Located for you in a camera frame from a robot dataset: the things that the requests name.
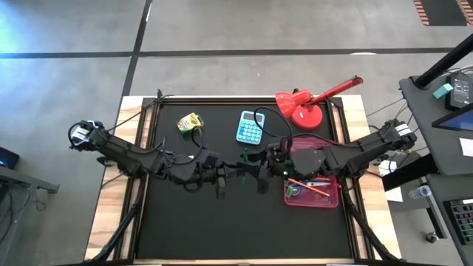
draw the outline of red lamp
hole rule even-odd
[[[301,129],[312,130],[320,125],[323,118],[322,110],[316,105],[317,103],[361,83],[363,79],[355,76],[315,98],[306,89],[294,93],[278,92],[276,102],[284,117],[291,117],[293,123]]]

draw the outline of keyboard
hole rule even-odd
[[[473,199],[443,202],[462,245],[473,245]]]

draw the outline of marker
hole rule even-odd
[[[322,194],[322,195],[325,195],[325,196],[327,196],[327,197],[330,197],[329,194],[327,194],[327,193],[325,193],[325,192],[323,192],[323,191],[320,191],[320,190],[317,189],[317,188],[313,188],[313,187],[310,187],[310,186],[308,186],[308,185],[305,185],[304,183],[301,183],[301,182],[299,182],[299,181],[295,181],[295,180],[292,179],[292,178],[289,178],[289,179],[287,179],[287,180],[289,180],[290,182],[295,183],[295,184],[297,184],[297,185],[301,185],[301,186],[303,186],[303,187],[305,187],[306,189],[309,189],[309,190],[311,190],[311,191],[314,191],[314,192],[320,193],[320,194]]]

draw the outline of concrete floor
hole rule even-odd
[[[0,0],[0,52],[130,52],[144,4]],[[453,47],[470,33],[467,27],[423,26],[410,0],[154,0],[142,51]],[[347,93],[361,94],[370,113],[401,98],[399,79],[422,73],[441,56],[141,58],[130,95],[154,95],[158,88],[175,95],[267,95],[294,87],[318,94],[360,75],[365,83]],[[28,209],[12,265],[82,260],[103,167],[95,162],[97,154],[70,151],[66,132],[82,119],[115,122],[129,62],[0,59],[0,146],[21,155],[19,171],[61,184],[56,195],[38,195],[47,201],[46,211]],[[473,64],[473,57],[461,64]],[[369,122],[382,124],[400,105]],[[401,119],[409,116],[406,111]],[[420,136],[415,148],[424,146]],[[430,230],[425,215],[406,215],[417,214],[393,214],[404,258],[457,262],[448,239],[425,245],[412,233]]]

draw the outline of pink tray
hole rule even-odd
[[[316,137],[304,137],[304,138],[295,138],[293,141],[293,146],[290,150],[291,154],[294,153],[295,151],[298,151],[300,149],[308,149],[308,148],[322,148],[325,146],[330,146],[331,144],[320,140]],[[287,198],[286,195],[286,188],[287,184],[291,184],[288,181],[285,181],[285,186],[284,186],[284,201],[286,202],[287,205],[291,206],[303,206],[303,207],[318,207],[318,208],[335,208],[338,206],[338,183],[335,177],[327,177],[330,178],[330,181],[325,181],[325,180],[315,180],[315,181],[320,181],[320,182],[329,182],[331,183],[330,185],[326,186],[319,186],[316,187],[320,191],[323,191],[330,196],[325,196],[320,193],[308,190],[303,188],[299,195]]]

